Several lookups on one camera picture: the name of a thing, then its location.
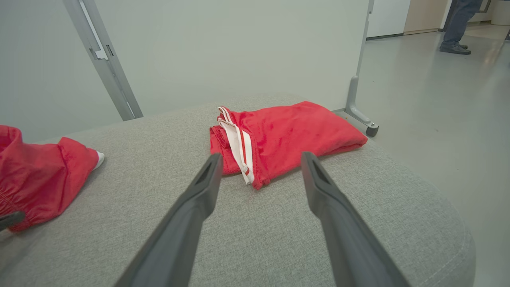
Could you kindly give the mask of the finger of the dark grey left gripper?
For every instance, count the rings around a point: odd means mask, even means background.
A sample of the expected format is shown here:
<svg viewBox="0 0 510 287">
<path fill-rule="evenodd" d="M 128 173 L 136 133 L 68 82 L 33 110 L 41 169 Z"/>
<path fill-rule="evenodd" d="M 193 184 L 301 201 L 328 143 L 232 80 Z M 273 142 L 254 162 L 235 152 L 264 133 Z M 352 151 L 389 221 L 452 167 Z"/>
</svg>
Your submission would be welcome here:
<svg viewBox="0 0 510 287">
<path fill-rule="evenodd" d="M 16 224 L 21 223 L 25 218 L 25 212 L 15 211 L 0 217 L 0 231 L 9 229 Z"/>
</svg>

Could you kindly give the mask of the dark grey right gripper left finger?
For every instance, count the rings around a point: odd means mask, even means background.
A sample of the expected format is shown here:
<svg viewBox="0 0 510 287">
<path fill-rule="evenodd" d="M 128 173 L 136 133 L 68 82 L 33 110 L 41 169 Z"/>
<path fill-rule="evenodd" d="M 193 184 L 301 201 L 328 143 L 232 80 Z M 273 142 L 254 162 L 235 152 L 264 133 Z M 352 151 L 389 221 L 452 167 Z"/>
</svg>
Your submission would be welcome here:
<svg viewBox="0 0 510 287">
<path fill-rule="evenodd" d="M 213 213 L 224 160 L 211 155 L 116 282 L 117 287 L 189 285 L 203 222 Z"/>
</svg>

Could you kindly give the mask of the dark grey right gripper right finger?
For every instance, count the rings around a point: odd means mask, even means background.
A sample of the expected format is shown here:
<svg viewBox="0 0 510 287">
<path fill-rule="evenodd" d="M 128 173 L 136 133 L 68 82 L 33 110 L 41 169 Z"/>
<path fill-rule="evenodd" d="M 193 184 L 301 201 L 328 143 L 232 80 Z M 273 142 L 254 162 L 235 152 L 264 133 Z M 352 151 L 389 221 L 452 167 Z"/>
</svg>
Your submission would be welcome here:
<svg viewBox="0 0 510 287">
<path fill-rule="evenodd" d="M 308 206 L 319 218 L 337 287 L 408 287 L 410 284 L 319 159 L 301 155 Z"/>
</svg>

